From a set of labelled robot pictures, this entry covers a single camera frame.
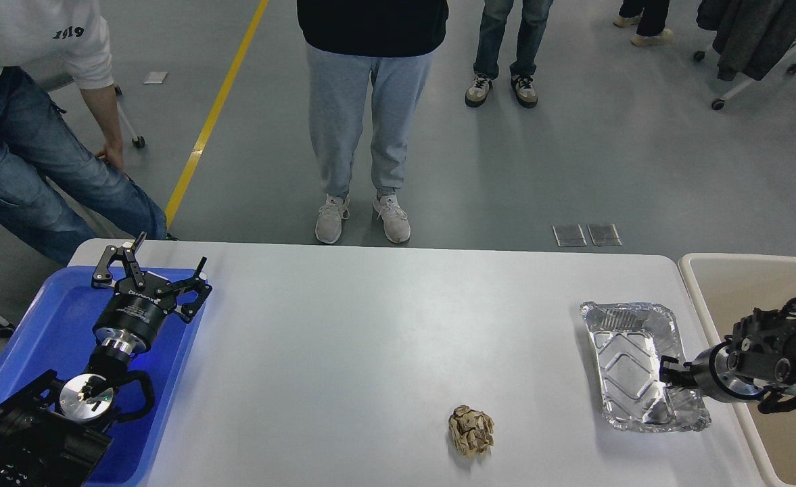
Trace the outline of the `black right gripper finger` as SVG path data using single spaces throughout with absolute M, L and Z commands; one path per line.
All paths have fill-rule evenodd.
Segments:
M 678 358 L 661 356 L 659 362 L 659 380 L 667 388 L 697 389 L 698 384 L 692 371 L 691 361 L 680 363 Z

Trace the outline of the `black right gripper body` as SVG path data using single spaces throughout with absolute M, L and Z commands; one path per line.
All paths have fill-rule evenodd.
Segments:
M 757 402 L 766 391 L 738 378 L 728 366 L 731 342 L 723 342 L 701 352 L 697 358 L 685 364 L 684 389 L 723 403 Z

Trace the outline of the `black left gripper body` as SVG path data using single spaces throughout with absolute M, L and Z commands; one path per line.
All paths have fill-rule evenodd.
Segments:
M 157 296 L 158 289 L 166 289 L 172 283 L 162 275 L 146 271 L 145 289 L 137 290 L 131 278 L 119 281 L 114 295 L 100 314 L 93 333 L 98 344 L 108 340 L 126 340 L 132 345 L 128 352 L 148 352 L 170 312 L 177 306 L 177 298 L 185 291 L 176 289 L 169 294 Z

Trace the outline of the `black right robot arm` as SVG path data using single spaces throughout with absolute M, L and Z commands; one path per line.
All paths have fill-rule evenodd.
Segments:
M 796 296 L 779 309 L 754 308 L 689 363 L 662 356 L 659 378 L 719 402 L 757 402 L 762 414 L 796 410 Z

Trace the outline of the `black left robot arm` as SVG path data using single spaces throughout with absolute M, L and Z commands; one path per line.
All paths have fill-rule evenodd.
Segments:
M 142 269 L 143 237 L 43 284 L 0 358 L 0 486 L 132 486 L 154 461 L 212 292 Z

